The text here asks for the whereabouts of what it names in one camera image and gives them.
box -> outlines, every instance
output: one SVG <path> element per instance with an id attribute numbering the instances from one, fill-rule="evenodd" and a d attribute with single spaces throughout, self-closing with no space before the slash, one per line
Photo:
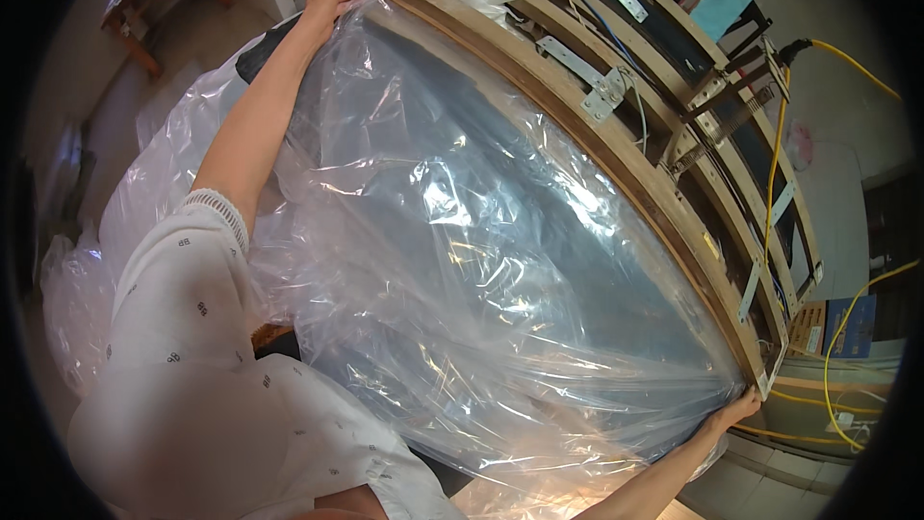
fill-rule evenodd
<path id="1" fill-rule="evenodd" d="M 796 314 L 789 324 L 789 350 L 787 356 L 802 355 L 794 347 L 802 348 L 812 353 L 822 353 L 825 308 L 828 302 L 810 301 Z"/>
<path id="2" fill-rule="evenodd" d="M 853 299 L 832 299 L 828 302 L 828 322 L 824 330 L 824 351 L 828 352 L 831 338 L 844 320 L 844 314 Z M 870 357 L 872 329 L 876 324 L 876 295 L 864 295 L 857 300 L 844 331 L 834 342 L 831 357 Z"/>

woman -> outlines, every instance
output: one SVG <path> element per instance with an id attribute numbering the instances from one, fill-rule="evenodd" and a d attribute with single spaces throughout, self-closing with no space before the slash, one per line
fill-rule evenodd
<path id="1" fill-rule="evenodd" d="M 228 113 L 178 212 L 126 265 L 107 364 L 68 431 L 108 502 L 161 518 L 462 518 L 433 473 L 347 390 L 282 355 L 254 359 L 248 237 L 311 58 L 351 0 L 307 0 Z M 578 515 L 655 518 L 754 390 Z"/>

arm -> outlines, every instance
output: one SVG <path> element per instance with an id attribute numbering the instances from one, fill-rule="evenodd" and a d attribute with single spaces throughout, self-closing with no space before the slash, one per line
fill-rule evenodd
<path id="1" fill-rule="evenodd" d="M 687 443 L 573 520 L 654 520 L 693 476 L 722 434 L 759 409 L 760 399 L 751 387 L 741 398 L 709 416 Z"/>
<path id="2" fill-rule="evenodd" d="M 253 231 L 260 189 L 292 117 L 298 86 L 349 1 L 306 0 L 305 12 L 237 99 L 202 159 L 191 191 L 209 188 L 224 195 L 240 211 L 248 233 Z"/>

